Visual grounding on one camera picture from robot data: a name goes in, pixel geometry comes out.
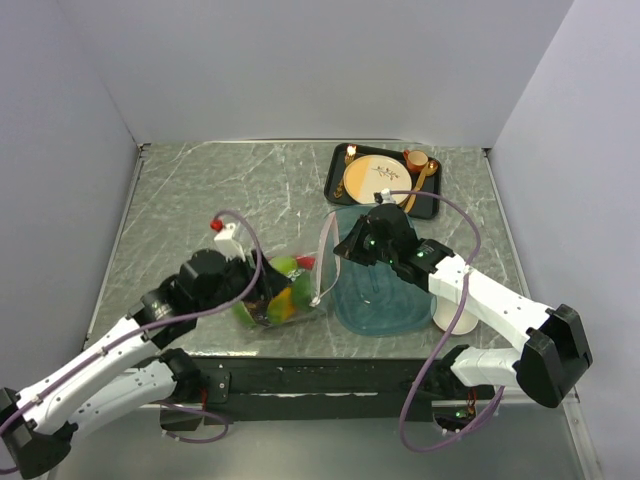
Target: gray marble tabletop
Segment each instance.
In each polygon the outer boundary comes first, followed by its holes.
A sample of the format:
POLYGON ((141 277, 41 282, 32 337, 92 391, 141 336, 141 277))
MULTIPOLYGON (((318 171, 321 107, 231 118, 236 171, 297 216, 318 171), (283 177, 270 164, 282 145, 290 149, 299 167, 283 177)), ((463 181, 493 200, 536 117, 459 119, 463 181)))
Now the gray marble tabletop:
MULTIPOLYGON (((264 250, 299 244, 319 232, 335 206, 323 195, 332 152, 340 142, 154 144, 127 214, 88 344, 104 335, 146 291, 174 273, 200 248, 212 246, 215 212, 244 213, 264 250)), ((480 148, 437 148, 368 142, 381 148, 419 148, 443 167, 442 193, 461 205, 480 227, 482 248, 475 266, 520 292, 513 252, 480 148)), ((434 220, 416 220, 418 233, 461 255, 474 243, 471 229, 446 205, 434 220)), ((225 312, 199 320, 198 328, 174 342, 192 355, 268 357, 425 358, 442 332, 426 328, 398 336, 364 337, 344 328, 331 313, 269 329, 247 329, 225 312)), ((450 339, 490 348, 506 341, 484 324, 450 339)))

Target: white backdrop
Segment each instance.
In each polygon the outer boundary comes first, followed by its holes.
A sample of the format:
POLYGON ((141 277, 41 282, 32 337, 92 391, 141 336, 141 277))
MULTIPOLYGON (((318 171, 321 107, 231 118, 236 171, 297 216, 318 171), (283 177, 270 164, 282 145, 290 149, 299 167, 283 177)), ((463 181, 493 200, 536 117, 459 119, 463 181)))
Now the white backdrop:
POLYGON ((59 0, 138 142, 492 146, 571 0, 59 0))
POLYGON ((533 293, 583 317, 607 479, 639 478, 640 4, 576 0, 491 154, 533 293))
POLYGON ((1 3, 0 65, 0 387, 20 390, 82 349, 137 149, 55 0, 1 3))

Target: small cup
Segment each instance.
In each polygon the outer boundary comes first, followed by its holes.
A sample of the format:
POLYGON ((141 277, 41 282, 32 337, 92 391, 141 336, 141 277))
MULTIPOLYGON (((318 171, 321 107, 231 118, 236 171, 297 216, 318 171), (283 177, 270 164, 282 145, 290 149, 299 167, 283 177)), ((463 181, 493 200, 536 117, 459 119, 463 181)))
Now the small cup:
POLYGON ((411 173, 420 173, 429 162, 429 156, 420 150, 405 150, 402 154, 411 173))

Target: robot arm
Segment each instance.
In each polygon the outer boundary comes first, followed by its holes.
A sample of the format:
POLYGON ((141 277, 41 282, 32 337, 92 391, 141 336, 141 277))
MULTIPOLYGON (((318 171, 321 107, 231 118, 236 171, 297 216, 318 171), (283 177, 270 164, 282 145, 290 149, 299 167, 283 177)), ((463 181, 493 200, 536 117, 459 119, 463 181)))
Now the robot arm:
POLYGON ((446 358, 465 386, 519 386, 541 405, 556 407, 592 362, 582 321, 572 308, 553 310, 528 300, 475 269, 435 240, 419 239, 400 207, 385 203, 356 222, 334 253, 361 265, 385 262, 404 281, 460 304, 504 336, 512 348, 459 348, 446 358))
MULTIPOLYGON (((134 331, 158 320, 212 309, 236 298, 250 283, 255 257, 245 258, 233 240, 233 228, 225 227, 216 236, 219 251, 196 252, 178 274, 145 294, 106 335, 58 371, 19 392, 0 389, 0 425, 29 402, 34 404, 2 432, 23 478, 49 471, 66 457, 72 443, 136 407, 167 398, 182 401, 197 391, 200 372, 182 350, 166 351, 133 374, 117 377, 193 330, 197 319, 153 331, 134 331), (110 348, 124 335, 131 337, 110 348), (76 375, 69 375, 96 354, 97 360, 76 375), (39 396, 58 381, 60 386, 43 398, 39 396)), ((246 299, 262 298, 277 275, 268 264, 263 265, 246 299)))

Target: white plate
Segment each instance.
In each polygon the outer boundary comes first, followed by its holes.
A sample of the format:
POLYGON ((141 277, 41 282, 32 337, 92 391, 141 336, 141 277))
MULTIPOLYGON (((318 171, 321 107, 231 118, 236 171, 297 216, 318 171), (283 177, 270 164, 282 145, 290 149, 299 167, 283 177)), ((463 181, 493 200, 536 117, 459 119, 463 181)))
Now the white plate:
MULTIPOLYGON (((445 300, 442 297, 436 298, 436 313, 433 314, 434 323, 441 330, 446 330, 451 325, 451 320, 453 320, 453 315, 456 313, 458 306, 450 302, 449 300, 445 300)), ((478 319, 467 312, 462 312, 462 316, 458 323, 453 328, 452 335, 466 335, 471 332, 478 325, 478 319)))
MULTIPOLYGON (((344 171, 344 188, 356 202, 375 203, 373 194, 385 188, 411 190, 409 171, 397 160, 384 155, 365 155, 347 166, 344 171)), ((394 195, 396 203, 407 198, 407 194, 394 195)))

